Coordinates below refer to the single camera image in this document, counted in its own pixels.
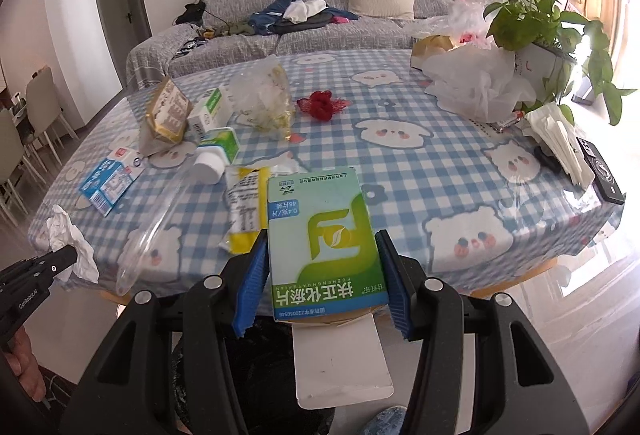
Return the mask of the person's left hand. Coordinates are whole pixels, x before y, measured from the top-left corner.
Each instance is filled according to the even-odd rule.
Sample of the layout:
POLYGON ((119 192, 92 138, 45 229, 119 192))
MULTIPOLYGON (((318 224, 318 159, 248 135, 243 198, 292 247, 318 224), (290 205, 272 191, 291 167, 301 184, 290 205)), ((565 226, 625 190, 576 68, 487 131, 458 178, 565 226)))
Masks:
POLYGON ((39 369, 38 361, 32 353, 32 343, 24 327, 18 329, 12 337, 8 351, 2 355, 21 387, 35 402, 40 403, 46 395, 46 385, 39 369))

